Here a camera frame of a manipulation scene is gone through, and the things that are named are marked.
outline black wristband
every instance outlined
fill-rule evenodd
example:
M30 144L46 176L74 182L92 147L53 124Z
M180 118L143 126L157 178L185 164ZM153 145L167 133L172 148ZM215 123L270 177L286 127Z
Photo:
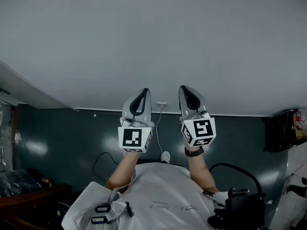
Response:
M197 151L188 151L187 148L184 148L184 152L188 157L192 158L201 155L203 153L203 149L200 147Z

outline wall socket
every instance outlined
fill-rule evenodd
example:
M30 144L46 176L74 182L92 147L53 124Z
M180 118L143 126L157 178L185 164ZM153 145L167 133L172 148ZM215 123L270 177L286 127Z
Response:
M157 105L161 108L165 107L167 104L167 102L157 102Z

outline shirt sleeve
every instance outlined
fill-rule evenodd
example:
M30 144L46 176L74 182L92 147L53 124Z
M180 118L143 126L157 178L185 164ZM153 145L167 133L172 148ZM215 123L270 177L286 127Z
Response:
M89 209L106 203L112 191L104 186L91 182L80 194L77 200L67 211L62 221L64 230L80 230L85 213Z

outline white sneaker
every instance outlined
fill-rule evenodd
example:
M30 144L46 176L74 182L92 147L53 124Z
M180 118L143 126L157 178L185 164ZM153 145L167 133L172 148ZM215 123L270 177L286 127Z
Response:
M161 154L161 162L169 163L171 161L171 154L168 151L164 151Z

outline power cord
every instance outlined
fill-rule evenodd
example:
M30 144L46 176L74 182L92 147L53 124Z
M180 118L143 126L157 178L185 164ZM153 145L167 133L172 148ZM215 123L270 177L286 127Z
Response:
M161 147L160 142L159 142L158 125L159 125L159 122L160 122L161 117L162 117L162 109L163 109L163 106L161 106L160 117L159 117L159 120L158 120L157 125L156 125L156 127L155 127L155 131L156 131L156 134L157 134L158 145L159 145L159 147L160 147L160 149L161 149L161 154L163 153L163 151L162 151L162 147Z
M96 157L96 160L95 160L95 162L94 162L94 164L93 164L93 166L92 166L92 174L93 174L94 176L97 176L98 178L100 178L100 179L104 182L104 184L106 184L105 180L104 180L102 177L100 177L99 175L97 175L97 174L94 173L94 167L95 167L95 164L96 164L97 161L98 161L98 158L99 158L101 155L104 155L105 153L107 153L107 154L111 157L112 161L113 161L115 164L118 165L118 163L114 161L112 155L111 155L109 152L107 152L107 151L100 153L100 154Z

